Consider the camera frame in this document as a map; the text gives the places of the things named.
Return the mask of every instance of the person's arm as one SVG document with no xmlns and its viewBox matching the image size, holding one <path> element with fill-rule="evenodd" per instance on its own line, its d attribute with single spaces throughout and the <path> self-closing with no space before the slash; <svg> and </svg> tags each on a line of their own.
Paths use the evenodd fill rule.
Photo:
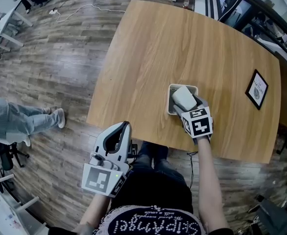
<svg viewBox="0 0 287 235">
<path fill-rule="evenodd" d="M 89 225 L 97 228 L 100 224 L 101 218 L 105 216 L 111 198 L 101 194 L 95 194 L 86 212 L 84 213 L 79 226 L 73 232 L 79 232 L 81 225 Z"/>
<path fill-rule="evenodd" d="M 199 215 L 208 232 L 228 228 L 222 193 L 207 137 L 197 138 L 199 156 Z"/>
</svg>

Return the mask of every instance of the white container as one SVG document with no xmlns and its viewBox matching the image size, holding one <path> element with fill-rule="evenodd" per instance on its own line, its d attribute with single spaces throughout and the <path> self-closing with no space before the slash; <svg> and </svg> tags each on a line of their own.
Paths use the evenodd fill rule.
<svg viewBox="0 0 287 235">
<path fill-rule="evenodd" d="M 177 115 L 176 112 L 173 109 L 174 101 L 172 99 L 172 95 L 177 89 L 179 89 L 182 86 L 186 86 L 187 89 L 195 96 L 198 95 L 198 88 L 193 85 L 185 85 L 185 84 L 170 84 L 167 91 L 167 114 L 169 115 Z"/>
</svg>

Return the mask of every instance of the white desk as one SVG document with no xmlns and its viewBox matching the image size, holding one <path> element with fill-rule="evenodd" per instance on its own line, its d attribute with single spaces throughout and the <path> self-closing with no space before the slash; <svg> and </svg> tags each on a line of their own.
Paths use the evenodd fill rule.
<svg viewBox="0 0 287 235">
<path fill-rule="evenodd" d="M 20 203 L 4 189 L 0 192 L 0 235 L 47 235 L 48 228 L 26 210 L 17 213 Z"/>
<path fill-rule="evenodd" d="M 4 30 L 5 30 L 6 26 L 7 26 L 7 24 L 9 23 L 8 21 L 9 21 L 9 19 L 12 17 L 13 14 L 16 15 L 19 19 L 21 19 L 21 20 L 22 20 L 25 24 L 27 24 L 28 26 L 30 26 L 30 27 L 33 26 L 32 22 L 30 22 L 29 20 L 27 20 L 26 18 L 24 18 L 20 13 L 18 13 L 17 11 L 15 11 L 15 8 L 13 8 L 13 9 L 11 9 L 4 17 L 2 17 L 2 18 L 0 19 L 0 37 L 4 37 L 4 38 L 6 38 L 7 40 L 12 41 L 13 43 L 17 44 L 18 46 L 23 47 L 23 46 L 24 46 L 23 43 L 21 43 L 20 41 L 14 39 L 14 38 L 12 38 L 12 37 L 10 37 L 9 35 L 7 35 L 7 34 L 4 33 Z M 4 45 L 1 45 L 1 44 L 0 44 L 0 48 L 3 48 L 3 49 L 5 49 L 5 50 L 7 50 L 7 51 L 10 51 L 10 50 L 11 50 L 10 48 L 8 48 L 8 47 L 6 47 L 6 46 L 4 46 Z"/>
</svg>

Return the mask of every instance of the small box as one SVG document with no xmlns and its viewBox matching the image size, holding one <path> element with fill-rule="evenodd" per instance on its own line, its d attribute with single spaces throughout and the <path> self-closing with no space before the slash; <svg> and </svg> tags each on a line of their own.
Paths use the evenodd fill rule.
<svg viewBox="0 0 287 235">
<path fill-rule="evenodd" d="M 170 84 L 168 87 L 168 92 L 167 92 L 167 113 L 169 115 L 177 115 L 173 108 L 174 101 L 172 99 L 172 95 L 175 91 L 177 91 L 182 86 L 186 86 L 188 90 L 191 92 L 191 94 L 195 96 L 198 95 L 198 88 L 196 86 L 184 85 L 184 84 Z"/>
<path fill-rule="evenodd" d="M 208 107 L 182 113 L 185 131 L 194 139 L 213 133 L 212 119 Z"/>
</svg>

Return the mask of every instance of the chair leg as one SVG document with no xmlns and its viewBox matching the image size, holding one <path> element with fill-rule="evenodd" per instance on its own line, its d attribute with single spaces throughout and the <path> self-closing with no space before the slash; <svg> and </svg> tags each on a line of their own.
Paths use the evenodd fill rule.
<svg viewBox="0 0 287 235">
<path fill-rule="evenodd" d="M 24 157 L 26 157 L 26 158 L 29 159 L 29 155 L 28 155 L 28 154 L 25 154 L 25 153 L 23 153 L 23 152 L 20 152 L 19 150 L 16 150 L 16 153 L 17 153 L 17 154 L 20 154 L 21 156 L 24 156 Z"/>
<path fill-rule="evenodd" d="M 281 150 L 277 150 L 276 153 L 281 155 L 281 153 L 283 152 L 283 150 L 284 150 L 286 145 L 287 145 L 287 137 L 285 137 L 285 141 L 284 141 L 282 149 Z"/>
<path fill-rule="evenodd" d="M 14 14 L 20 19 L 22 20 L 25 24 L 27 24 L 29 27 L 32 27 L 33 24 L 31 21 L 29 21 L 28 19 L 26 19 L 25 17 L 23 17 L 20 13 L 18 13 L 17 11 L 14 11 Z"/>
<path fill-rule="evenodd" d="M 8 48 L 8 47 L 6 47 L 6 46 L 4 46 L 4 45 L 1 45 L 1 44 L 0 44 L 0 48 L 5 49 L 5 50 L 7 50 L 7 51 L 11 51 L 11 48 Z"/>
<path fill-rule="evenodd" d="M 28 207 L 30 207 L 32 204 L 36 203 L 39 200 L 39 197 L 36 196 L 34 197 L 32 200 L 28 201 L 26 204 L 18 207 L 17 209 L 15 209 L 16 212 L 20 212 L 22 210 L 27 209 Z"/>
<path fill-rule="evenodd" d="M 17 160 L 17 163 L 18 163 L 18 165 L 20 166 L 20 168 L 24 168 L 24 165 L 21 164 L 20 159 L 19 159 L 19 157 L 18 157 L 18 155 L 17 155 L 17 153 L 18 153 L 17 151 L 18 151 L 18 150 L 13 149 L 12 151 L 13 151 L 13 154 L 14 154 L 14 156 L 15 156 L 15 158 L 16 158 L 16 160 Z"/>
<path fill-rule="evenodd" d="M 12 37 L 10 37 L 9 35 L 7 35 L 7 34 L 5 34 L 5 33 L 2 33 L 1 36 L 4 37 L 4 38 L 6 38 L 6 39 L 9 40 L 9 41 L 15 43 L 16 45 L 18 45 L 18 46 L 20 46 L 20 47 L 23 47 L 23 46 L 24 46 L 24 44 L 23 44 L 22 42 L 20 42 L 20 41 L 14 39 L 14 38 L 12 38 Z"/>
</svg>

